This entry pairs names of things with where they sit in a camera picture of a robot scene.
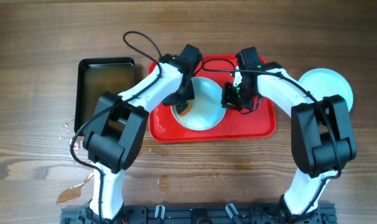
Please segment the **orange green sponge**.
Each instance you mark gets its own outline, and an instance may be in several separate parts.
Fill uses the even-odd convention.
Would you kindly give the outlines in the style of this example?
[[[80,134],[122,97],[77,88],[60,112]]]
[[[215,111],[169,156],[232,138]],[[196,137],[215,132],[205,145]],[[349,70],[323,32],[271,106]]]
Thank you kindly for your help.
[[[184,102],[175,105],[175,110],[179,116],[185,116],[192,109],[191,102]]]

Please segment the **white plate with sauce squiggle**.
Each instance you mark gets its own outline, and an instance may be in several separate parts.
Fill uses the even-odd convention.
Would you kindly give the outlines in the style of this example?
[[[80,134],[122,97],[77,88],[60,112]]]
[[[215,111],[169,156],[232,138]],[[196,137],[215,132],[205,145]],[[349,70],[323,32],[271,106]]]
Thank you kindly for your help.
[[[188,100],[188,112],[178,114],[176,107],[171,111],[179,124],[194,131],[205,131],[215,127],[224,117],[226,108],[221,105],[221,86],[206,77],[192,78],[195,98]]]

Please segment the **white plate with brown streak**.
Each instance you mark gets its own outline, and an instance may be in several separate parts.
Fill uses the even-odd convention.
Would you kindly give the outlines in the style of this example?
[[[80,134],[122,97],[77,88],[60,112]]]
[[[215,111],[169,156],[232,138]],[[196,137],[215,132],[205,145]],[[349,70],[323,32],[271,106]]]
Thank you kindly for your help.
[[[327,68],[315,68],[301,76],[299,83],[320,101],[323,97],[340,95],[347,103],[348,111],[353,106],[350,84],[339,73]]]

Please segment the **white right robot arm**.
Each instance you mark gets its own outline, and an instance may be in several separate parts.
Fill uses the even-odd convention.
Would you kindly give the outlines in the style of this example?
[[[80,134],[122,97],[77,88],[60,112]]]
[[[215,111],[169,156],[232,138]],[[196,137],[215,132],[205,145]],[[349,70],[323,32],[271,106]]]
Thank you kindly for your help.
[[[229,71],[230,91],[242,99],[268,98],[291,118],[291,152],[297,170],[273,215],[281,223],[310,219],[331,180],[356,157],[349,112],[353,92],[348,81],[328,68],[315,68],[299,80],[276,62],[240,62]]]

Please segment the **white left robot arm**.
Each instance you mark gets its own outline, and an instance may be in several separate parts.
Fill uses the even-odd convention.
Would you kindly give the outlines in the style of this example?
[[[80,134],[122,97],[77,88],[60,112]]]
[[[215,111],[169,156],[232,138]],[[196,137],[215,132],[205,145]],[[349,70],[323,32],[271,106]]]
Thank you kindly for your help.
[[[153,71],[119,94],[104,93],[92,119],[78,130],[96,176],[86,214],[93,223],[114,223],[124,200],[126,170],[141,150],[149,114],[172,95],[185,92],[202,61],[200,53],[165,54]]]

